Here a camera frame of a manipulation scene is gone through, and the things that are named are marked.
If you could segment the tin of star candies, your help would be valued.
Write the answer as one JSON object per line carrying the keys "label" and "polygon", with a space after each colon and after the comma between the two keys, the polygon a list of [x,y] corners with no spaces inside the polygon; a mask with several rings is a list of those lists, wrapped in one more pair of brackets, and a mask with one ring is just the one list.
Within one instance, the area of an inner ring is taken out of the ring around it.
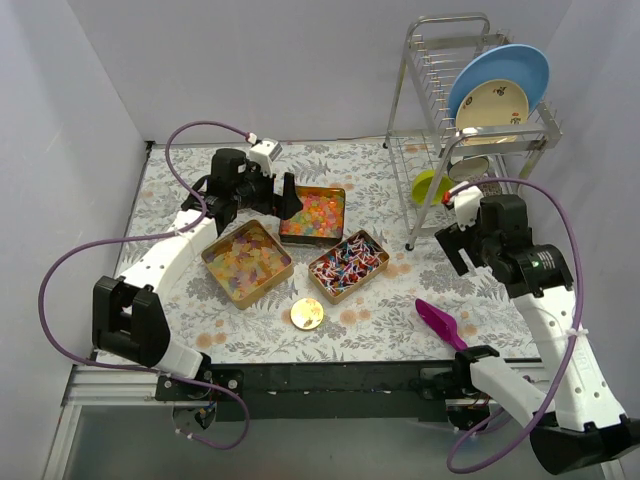
{"label": "tin of star candies", "polygon": [[342,188],[297,186],[303,208],[289,220],[281,220],[282,243],[334,246],[342,241],[346,192]]}

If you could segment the tin of jelly candies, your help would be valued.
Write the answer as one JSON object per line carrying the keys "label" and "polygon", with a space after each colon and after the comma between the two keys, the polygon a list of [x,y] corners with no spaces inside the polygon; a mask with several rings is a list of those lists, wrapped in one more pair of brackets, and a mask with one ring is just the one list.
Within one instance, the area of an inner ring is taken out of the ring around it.
{"label": "tin of jelly candies", "polygon": [[257,220],[205,248],[201,258],[230,301],[245,310],[293,275],[291,256]]}

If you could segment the magenta plastic scoop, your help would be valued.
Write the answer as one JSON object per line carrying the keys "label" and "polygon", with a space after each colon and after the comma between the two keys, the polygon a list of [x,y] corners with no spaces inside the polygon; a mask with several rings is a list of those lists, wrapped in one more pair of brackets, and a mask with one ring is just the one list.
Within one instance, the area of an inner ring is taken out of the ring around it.
{"label": "magenta plastic scoop", "polygon": [[451,315],[419,298],[415,300],[415,308],[419,317],[443,342],[456,351],[468,348],[459,336],[457,322]]}

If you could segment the tin of lollipops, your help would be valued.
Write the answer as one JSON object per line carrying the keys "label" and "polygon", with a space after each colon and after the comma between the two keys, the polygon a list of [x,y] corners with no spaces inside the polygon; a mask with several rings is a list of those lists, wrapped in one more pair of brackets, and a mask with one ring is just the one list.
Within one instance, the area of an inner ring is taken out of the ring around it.
{"label": "tin of lollipops", "polygon": [[365,230],[360,230],[308,266],[312,283],[337,305],[383,272],[390,255]]}

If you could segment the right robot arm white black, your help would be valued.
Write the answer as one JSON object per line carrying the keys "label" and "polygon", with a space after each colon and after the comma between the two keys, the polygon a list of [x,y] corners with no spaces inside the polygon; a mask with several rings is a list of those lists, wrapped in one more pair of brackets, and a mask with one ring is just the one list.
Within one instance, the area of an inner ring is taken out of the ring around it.
{"label": "right robot arm white black", "polygon": [[527,206],[517,195],[486,197],[472,187],[446,194],[456,221],[435,235],[459,275],[487,267],[524,318],[546,371],[552,398],[516,373],[489,346],[459,351],[452,383],[464,397],[492,397],[528,433],[541,466],[553,475],[618,459],[639,446],[628,417],[605,381],[587,331],[574,326],[577,294],[562,253],[537,245]]}

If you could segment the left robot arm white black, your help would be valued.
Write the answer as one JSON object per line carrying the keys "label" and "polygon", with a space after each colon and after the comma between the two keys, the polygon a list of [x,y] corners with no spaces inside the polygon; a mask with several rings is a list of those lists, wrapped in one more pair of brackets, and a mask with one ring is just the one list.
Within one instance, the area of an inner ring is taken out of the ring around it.
{"label": "left robot arm white black", "polygon": [[288,220],[301,211],[295,177],[285,173],[283,190],[274,190],[273,161],[281,145],[258,140],[243,152],[220,148],[209,174],[189,189],[165,237],[118,277],[104,276],[93,289],[92,341],[96,348],[136,365],[178,377],[178,387],[193,400],[213,386],[204,369],[206,355],[175,338],[162,301],[176,281],[231,224],[242,209]]}

